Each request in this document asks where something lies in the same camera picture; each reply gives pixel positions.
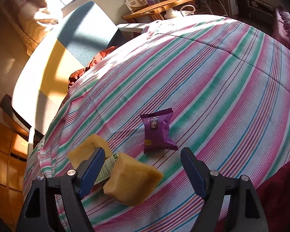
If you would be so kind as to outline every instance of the purple wrapper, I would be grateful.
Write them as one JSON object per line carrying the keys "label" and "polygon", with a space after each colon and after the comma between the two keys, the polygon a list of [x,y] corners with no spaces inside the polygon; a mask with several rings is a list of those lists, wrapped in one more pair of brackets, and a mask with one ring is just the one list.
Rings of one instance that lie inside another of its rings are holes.
{"label": "purple wrapper", "polygon": [[144,153],[178,150],[178,146],[169,138],[172,115],[172,108],[140,115],[145,126]]}

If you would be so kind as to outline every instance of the screw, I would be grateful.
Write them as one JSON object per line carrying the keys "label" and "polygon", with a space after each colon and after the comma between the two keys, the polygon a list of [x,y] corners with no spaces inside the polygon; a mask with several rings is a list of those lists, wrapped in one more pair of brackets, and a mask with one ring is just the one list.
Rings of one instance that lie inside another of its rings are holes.
{"label": "screw", "polygon": [[218,176],[218,171],[217,170],[211,170],[210,171],[210,174],[212,175],[212,176]]}
{"label": "screw", "polygon": [[242,179],[243,181],[249,181],[249,177],[248,177],[247,175],[242,175],[242,176],[241,176],[241,179]]}
{"label": "screw", "polygon": [[39,174],[39,175],[36,177],[36,179],[37,179],[38,181],[41,181],[42,179],[44,179],[44,175],[43,175],[43,174]]}
{"label": "screw", "polygon": [[67,172],[67,174],[68,174],[69,176],[75,175],[75,173],[76,173],[76,171],[75,171],[74,169],[71,169],[71,170],[69,170],[69,171]]}

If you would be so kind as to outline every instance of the bed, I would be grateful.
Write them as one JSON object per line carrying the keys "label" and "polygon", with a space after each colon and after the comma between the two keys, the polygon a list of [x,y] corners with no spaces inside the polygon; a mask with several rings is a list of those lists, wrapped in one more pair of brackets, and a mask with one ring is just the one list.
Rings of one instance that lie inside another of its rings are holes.
{"label": "bed", "polygon": [[[82,202],[95,231],[190,231],[203,201],[180,163],[183,147],[224,176],[248,175],[255,187],[290,160],[290,51],[237,20],[193,15],[155,21],[86,72],[68,95],[28,160],[24,196],[38,174],[72,169],[67,153],[93,133],[113,152],[164,173],[134,208],[93,188]],[[143,154],[139,115],[169,107],[170,137],[179,151]],[[69,231],[62,199],[56,203]]]}
{"label": "bed", "polygon": [[273,38],[290,50],[290,13],[282,8],[276,8]]}

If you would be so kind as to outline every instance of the floor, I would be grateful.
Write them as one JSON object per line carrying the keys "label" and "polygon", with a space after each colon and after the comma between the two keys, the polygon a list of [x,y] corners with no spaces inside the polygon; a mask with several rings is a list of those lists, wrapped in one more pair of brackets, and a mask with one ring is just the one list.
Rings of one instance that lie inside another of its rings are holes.
{"label": "floor", "polygon": [[256,29],[264,32],[265,34],[268,34],[269,36],[272,36],[273,35],[273,28],[272,26],[265,22],[265,21],[262,21],[258,18],[254,18],[254,17],[251,17],[251,18],[241,18],[241,17],[234,17],[234,19],[238,20],[238,21],[241,21],[241,22],[244,22],[250,26],[253,26],[255,27]]}

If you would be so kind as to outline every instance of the red cloth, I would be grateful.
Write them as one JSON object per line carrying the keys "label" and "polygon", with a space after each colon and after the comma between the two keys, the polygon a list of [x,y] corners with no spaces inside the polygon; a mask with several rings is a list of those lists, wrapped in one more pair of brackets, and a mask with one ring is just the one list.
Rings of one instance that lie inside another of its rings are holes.
{"label": "red cloth", "polygon": [[110,47],[103,51],[100,51],[98,54],[96,54],[93,59],[87,64],[87,67],[79,69],[72,73],[69,77],[69,85],[68,89],[90,68],[92,68],[95,64],[99,63],[103,58],[105,58],[107,55],[109,55],[112,51],[114,51],[117,47]]}
{"label": "red cloth", "polygon": [[[258,188],[257,193],[268,220],[269,232],[289,231],[290,226],[290,161]],[[223,231],[225,220],[217,223],[215,232]]]}

